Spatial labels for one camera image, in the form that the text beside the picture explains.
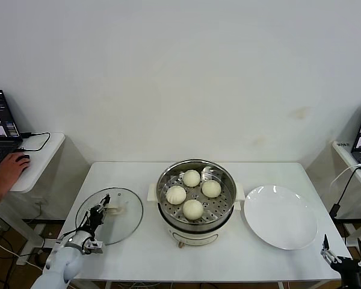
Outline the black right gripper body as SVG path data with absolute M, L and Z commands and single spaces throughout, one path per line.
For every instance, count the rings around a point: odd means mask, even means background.
M 361 266 L 358 260 L 339 256 L 338 261 L 332 261 L 330 267 L 341 276 L 339 288 L 361 289 Z

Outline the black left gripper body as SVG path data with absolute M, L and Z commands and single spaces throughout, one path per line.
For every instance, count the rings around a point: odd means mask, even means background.
M 90 216 L 88 218 L 88 227 L 91 231 L 95 231 L 100 225 L 100 206 L 96 205 L 90 209 Z

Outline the bare person hand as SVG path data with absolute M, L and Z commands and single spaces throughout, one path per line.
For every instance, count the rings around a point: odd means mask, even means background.
M 0 163 L 0 191 L 8 192 L 22 172 L 29 167 L 30 159 L 21 152 L 8 154 Z

